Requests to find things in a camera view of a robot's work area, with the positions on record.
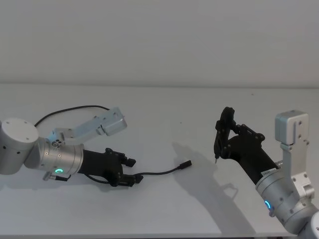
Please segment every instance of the metal bracket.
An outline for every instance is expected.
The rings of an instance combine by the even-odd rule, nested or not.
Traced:
[[[42,179],[44,181],[48,181],[49,179],[55,180],[55,177],[56,176],[52,175],[52,172],[45,172]]]
[[[297,199],[313,198],[315,191],[306,173],[309,142],[309,115],[301,111],[278,114],[275,119],[275,138],[283,150],[282,169],[285,179]]]
[[[99,135],[111,136],[126,127],[124,116],[120,109],[115,107],[75,128],[56,128],[48,139],[50,142],[58,139],[66,145],[78,145]]]

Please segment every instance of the cable connector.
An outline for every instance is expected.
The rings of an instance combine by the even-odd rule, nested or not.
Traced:
[[[185,168],[190,167],[191,165],[192,165],[192,164],[191,164],[191,161],[189,160],[189,161],[186,161],[186,162],[184,162],[184,163],[181,163],[181,164],[179,165],[178,169],[185,169]]]

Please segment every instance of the cylindrical joint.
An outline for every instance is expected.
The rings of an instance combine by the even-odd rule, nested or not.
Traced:
[[[9,118],[0,130],[0,174],[14,174],[21,168],[39,135],[29,122]]]
[[[256,184],[256,190],[272,214],[292,234],[298,234],[317,211],[311,199],[296,199],[281,170],[276,170],[260,179]]]
[[[74,174],[79,171],[83,161],[82,145],[59,145],[46,138],[39,138],[38,144],[24,162],[28,168],[47,172]]]
[[[298,234],[298,238],[319,239],[319,212],[316,212],[311,220]]]

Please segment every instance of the black cable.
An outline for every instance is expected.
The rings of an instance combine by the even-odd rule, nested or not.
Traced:
[[[135,176],[137,175],[164,175],[164,174],[169,174],[169,173],[172,173],[174,171],[177,171],[177,170],[181,170],[181,169],[185,169],[187,167],[191,166],[191,161],[186,161],[184,163],[181,163],[178,167],[176,168],[173,168],[169,171],[166,171],[166,172],[160,172],[160,173],[152,173],[152,172],[144,172],[144,173],[136,173],[134,174]]]
[[[53,116],[53,115],[56,115],[56,114],[59,114],[59,113],[63,113],[63,112],[66,112],[66,111],[72,111],[72,110],[77,110],[77,109],[83,109],[83,108],[101,108],[101,109],[105,109],[105,110],[109,110],[108,108],[104,107],[104,106],[95,106],[95,105],[91,105],[91,106],[77,106],[77,107],[73,107],[73,108],[67,108],[67,109],[64,109],[64,110],[60,110],[60,111],[55,111],[55,112],[52,112],[48,115],[46,115],[45,117],[43,117],[42,119],[40,119],[37,123],[35,123],[35,127],[37,127],[42,121],[44,121],[46,118],[50,117],[50,116]]]
[[[83,108],[101,108],[101,109],[104,109],[106,111],[109,110],[108,108],[106,108],[104,106],[96,106],[96,105],[77,106],[77,107],[73,107],[73,108],[67,108],[67,109],[63,109],[63,110],[59,110],[59,111],[55,111],[55,112],[49,113],[48,115],[46,115],[42,119],[40,119],[37,123],[35,123],[34,126],[38,127],[39,124],[41,124],[46,118],[48,118],[50,116],[53,116],[53,115],[56,115],[56,114],[59,114],[59,113],[63,113],[63,112],[66,112],[66,111],[72,111],[72,110],[83,109]],[[134,176],[139,176],[139,175],[164,175],[164,174],[169,174],[169,173],[172,173],[172,172],[180,170],[180,169],[185,169],[185,168],[187,168],[189,166],[191,166],[191,161],[190,160],[186,161],[184,163],[181,163],[178,167],[176,167],[176,168],[174,168],[172,170],[166,171],[166,172],[159,172],[159,173],[144,172],[144,173],[134,174]],[[110,184],[108,181],[102,181],[102,180],[93,178],[91,175],[88,175],[88,174],[85,174],[85,176],[87,176],[89,179],[91,179],[91,180],[93,180],[94,182],[97,182],[97,183]]]
[[[91,175],[88,175],[88,174],[85,174],[85,176],[87,176],[89,179],[91,179],[91,180],[93,180],[94,182],[97,182],[97,183],[110,184],[108,181],[102,181],[102,180],[93,178]]]

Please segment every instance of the table surface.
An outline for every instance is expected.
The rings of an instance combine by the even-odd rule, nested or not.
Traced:
[[[85,143],[137,160],[126,173],[165,171],[186,160],[193,166],[170,175],[145,176],[132,188],[92,182],[76,174],[68,182],[43,181],[43,171],[0,175],[0,235],[24,238],[177,238],[289,235],[268,216],[254,184],[233,160],[214,163],[215,123],[225,106],[235,120],[265,135],[264,150],[282,158],[274,139],[277,113],[299,109],[310,115],[307,172],[319,191],[319,90],[128,88],[60,85],[0,86],[0,120],[35,123],[74,106],[119,106],[128,128]],[[101,114],[86,109],[53,116],[39,126],[74,127]],[[314,204],[319,206],[318,198]]]

